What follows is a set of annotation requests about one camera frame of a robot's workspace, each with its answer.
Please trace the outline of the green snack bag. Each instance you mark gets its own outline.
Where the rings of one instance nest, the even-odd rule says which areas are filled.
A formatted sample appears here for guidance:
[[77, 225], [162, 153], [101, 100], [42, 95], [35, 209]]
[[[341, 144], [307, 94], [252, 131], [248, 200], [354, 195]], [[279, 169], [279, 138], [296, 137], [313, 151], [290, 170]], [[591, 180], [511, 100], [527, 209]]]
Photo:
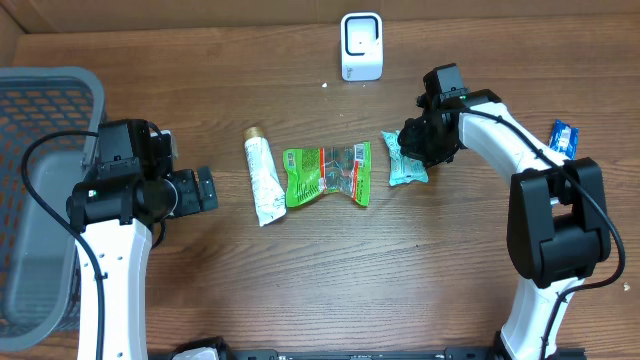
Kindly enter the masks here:
[[372, 151], [368, 141], [350, 146], [291, 148], [283, 152], [286, 205], [305, 205], [321, 195], [341, 193], [360, 206], [371, 195]]

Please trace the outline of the blue snack packet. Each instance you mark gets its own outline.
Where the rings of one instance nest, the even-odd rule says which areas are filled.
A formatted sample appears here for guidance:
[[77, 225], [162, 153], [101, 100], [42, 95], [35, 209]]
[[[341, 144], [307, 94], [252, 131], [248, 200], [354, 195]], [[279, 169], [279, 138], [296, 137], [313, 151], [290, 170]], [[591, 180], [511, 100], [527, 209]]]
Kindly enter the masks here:
[[549, 147], [570, 160], [575, 160], [578, 143], [579, 129], [557, 119], [551, 132]]

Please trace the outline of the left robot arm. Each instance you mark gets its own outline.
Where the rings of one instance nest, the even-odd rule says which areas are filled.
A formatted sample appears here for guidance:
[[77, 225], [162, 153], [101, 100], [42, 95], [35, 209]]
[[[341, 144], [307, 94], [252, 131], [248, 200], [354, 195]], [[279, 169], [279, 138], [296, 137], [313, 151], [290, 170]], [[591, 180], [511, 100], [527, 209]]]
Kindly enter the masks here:
[[218, 198], [208, 167], [177, 170], [170, 131], [142, 119], [99, 126], [98, 157], [67, 200], [83, 244], [81, 359], [145, 359], [145, 280], [153, 228], [211, 211]]

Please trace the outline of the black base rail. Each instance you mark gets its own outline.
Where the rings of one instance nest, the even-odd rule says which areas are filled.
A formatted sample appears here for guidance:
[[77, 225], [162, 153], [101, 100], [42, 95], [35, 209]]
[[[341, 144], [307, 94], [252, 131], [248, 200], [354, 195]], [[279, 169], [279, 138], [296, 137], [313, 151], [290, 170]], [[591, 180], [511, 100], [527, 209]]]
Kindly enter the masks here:
[[507, 360], [507, 351], [497, 344], [492, 346], [447, 347], [427, 351], [318, 351], [278, 352], [273, 349], [232, 349], [220, 336], [182, 344], [168, 352], [149, 352], [149, 360], [186, 359], [185, 351], [212, 350], [216, 355], [206, 359], [221, 360]]

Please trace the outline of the grey plastic shopping basket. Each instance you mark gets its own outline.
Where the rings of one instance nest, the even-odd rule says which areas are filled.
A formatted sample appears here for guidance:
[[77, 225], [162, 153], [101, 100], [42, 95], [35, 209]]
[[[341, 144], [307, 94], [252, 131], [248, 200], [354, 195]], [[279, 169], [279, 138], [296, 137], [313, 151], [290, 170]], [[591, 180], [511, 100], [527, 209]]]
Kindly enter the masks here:
[[80, 317], [80, 270], [75, 240], [25, 190], [28, 160], [36, 192], [60, 215], [73, 187], [95, 158], [96, 132], [106, 118], [97, 77], [80, 67], [4, 67], [1, 70], [1, 349], [26, 350], [57, 331], [75, 330]]

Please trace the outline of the mint green wipes packet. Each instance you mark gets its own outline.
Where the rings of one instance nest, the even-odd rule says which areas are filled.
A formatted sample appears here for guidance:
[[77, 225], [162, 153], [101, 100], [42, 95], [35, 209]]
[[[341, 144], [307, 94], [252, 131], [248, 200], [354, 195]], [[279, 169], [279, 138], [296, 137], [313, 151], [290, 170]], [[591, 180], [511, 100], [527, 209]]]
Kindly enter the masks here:
[[427, 183], [429, 181], [429, 177], [423, 164], [420, 161], [409, 158], [401, 153], [401, 147], [398, 143], [399, 134], [399, 130], [393, 132], [381, 132], [382, 138], [389, 150], [389, 184], [391, 186], [397, 186], [401, 184], [409, 184], [412, 181]]

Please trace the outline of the white tube with gold cap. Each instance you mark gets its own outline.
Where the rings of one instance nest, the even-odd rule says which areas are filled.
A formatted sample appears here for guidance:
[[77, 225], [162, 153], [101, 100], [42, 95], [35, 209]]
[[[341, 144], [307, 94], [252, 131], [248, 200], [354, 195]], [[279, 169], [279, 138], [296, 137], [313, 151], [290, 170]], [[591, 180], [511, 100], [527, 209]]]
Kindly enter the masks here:
[[286, 214], [285, 192], [263, 130], [250, 127], [243, 136], [256, 215], [259, 226], [264, 227]]

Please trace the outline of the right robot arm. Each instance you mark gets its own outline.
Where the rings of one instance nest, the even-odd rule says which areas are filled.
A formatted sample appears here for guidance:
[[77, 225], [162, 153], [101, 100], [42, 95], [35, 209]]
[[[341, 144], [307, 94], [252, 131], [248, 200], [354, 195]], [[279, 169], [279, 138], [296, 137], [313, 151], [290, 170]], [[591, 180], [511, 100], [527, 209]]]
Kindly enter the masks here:
[[510, 187], [506, 243], [519, 275], [506, 323], [492, 346], [471, 359], [582, 359], [556, 337], [575, 293], [608, 259], [620, 237], [606, 210], [602, 171], [544, 145], [488, 89], [472, 92], [455, 64], [423, 78], [421, 116], [406, 120], [398, 143], [425, 168], [449, 163], [461, 149], [480, 155]]

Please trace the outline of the white barcode scanner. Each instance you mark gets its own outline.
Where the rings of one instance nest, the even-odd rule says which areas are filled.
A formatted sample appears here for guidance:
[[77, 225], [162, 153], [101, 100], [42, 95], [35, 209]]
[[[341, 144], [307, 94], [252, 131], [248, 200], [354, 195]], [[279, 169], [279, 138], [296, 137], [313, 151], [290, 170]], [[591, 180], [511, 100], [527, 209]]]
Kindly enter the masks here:
[[375, 12], [354, 12], [340, 23], [341, 75], [344, 81], [375, 81], [383, 73], [383, 22]]

